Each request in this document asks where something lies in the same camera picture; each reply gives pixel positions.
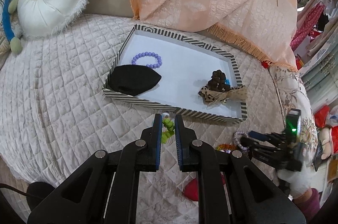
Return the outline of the right hand white glove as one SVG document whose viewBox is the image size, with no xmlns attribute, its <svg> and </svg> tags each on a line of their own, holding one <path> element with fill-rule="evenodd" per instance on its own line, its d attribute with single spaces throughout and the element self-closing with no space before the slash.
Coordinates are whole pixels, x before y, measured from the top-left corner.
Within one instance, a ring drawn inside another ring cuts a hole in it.
<svg viewBox="0 0 338 224">
<path fill-rule="evenodd" d="M 286 169 L 277 171 L 277 177 L 290 184 L 290 195 L 295 200 L 307 194 L 312 195 L 311 180 L 314 175 L 314 168 L 307 165 L 303 165 L 301 171 L 289 171 Z"/>
</svg>

